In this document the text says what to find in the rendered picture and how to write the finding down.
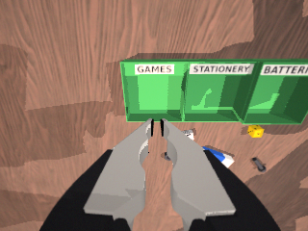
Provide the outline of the blue and white eraser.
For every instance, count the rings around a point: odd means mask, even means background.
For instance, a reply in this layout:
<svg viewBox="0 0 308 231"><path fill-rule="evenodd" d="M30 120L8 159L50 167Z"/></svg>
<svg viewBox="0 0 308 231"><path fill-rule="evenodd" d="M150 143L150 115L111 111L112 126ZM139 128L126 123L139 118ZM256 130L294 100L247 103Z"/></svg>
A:
<svg viewBox="0 0 308 231"><path fill-rule="evenodd" d="M213 149L210 149L210 148L207 148L205 146L203 146L203 148L205 150L210 150L220 161L222 161L227 167L229 167L233 162L234 160L232 159L231 156L229 155L226 155L226 154L223 154L223 153L220 153L216 150L213 150Z"/></svg>

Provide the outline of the yellow die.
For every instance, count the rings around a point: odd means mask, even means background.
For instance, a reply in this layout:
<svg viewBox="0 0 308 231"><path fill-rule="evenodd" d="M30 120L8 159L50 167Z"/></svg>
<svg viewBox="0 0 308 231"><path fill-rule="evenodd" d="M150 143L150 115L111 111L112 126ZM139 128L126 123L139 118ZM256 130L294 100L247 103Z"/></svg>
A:
<svg viewBox="0 0 308 231"><path fill-rule="evenodd" d="M247 133L252 138L259 138L262 137L264 129L261 128L259 125L249 125Z"/></svg>

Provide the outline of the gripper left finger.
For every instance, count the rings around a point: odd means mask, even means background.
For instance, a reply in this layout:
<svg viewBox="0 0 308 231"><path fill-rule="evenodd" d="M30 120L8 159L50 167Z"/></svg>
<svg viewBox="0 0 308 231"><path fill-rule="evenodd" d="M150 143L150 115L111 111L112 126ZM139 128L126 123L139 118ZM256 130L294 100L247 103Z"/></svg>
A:
<svg viewBox="0 0 308 231"><path fill-rule="evenodd" d="M116 218L125 218L132 231L134 217L145 206L142 163L153 126L150 118L106 150L67 189L39 231L112 231Z"/></svg>

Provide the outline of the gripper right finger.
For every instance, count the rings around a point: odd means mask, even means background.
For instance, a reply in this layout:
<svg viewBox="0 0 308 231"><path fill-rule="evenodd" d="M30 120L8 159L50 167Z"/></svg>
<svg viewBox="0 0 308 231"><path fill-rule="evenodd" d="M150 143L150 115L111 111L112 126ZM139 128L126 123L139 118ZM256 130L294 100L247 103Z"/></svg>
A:
<svg viewBox="0 0 308 231"><path fill-rule="evenodd" d="M208 231L281 231L252 190L210 150L205 150L165 118L162 137L172 161L170 198L184 231L195 218Z"/></svg>

